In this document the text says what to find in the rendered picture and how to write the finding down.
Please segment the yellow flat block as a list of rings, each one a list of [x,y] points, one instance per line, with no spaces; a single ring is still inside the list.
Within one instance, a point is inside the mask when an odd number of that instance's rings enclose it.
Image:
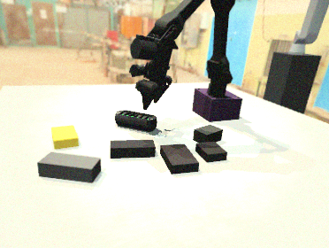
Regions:
[[[51,128],[54,149],[79,146],[78,136],[74,126]]]

